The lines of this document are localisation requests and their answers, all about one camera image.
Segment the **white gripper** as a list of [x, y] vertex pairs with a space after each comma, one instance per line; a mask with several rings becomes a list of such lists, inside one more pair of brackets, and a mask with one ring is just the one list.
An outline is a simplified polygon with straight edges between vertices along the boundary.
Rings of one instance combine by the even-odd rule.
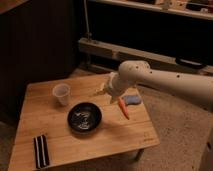
[[111, 96], [110, 101], [114, 102], [131, 86], [128, 81], [123, 80], [118, 73], [111, 72], [106, 83], [102, 83], [96, 90], [95, 95], [104, 95], [107, 93]]

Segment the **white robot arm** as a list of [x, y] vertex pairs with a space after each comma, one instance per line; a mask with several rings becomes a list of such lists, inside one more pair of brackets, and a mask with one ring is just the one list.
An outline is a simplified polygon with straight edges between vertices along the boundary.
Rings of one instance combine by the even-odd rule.
[[111, 102], [136, 85], [172, 94], [204, 110], [213, 112], [213, 76], [152, 69], [146, 61], [125, 61], [117, 72], [111, 72], [101, 85], [99, 94], [111, 96]]

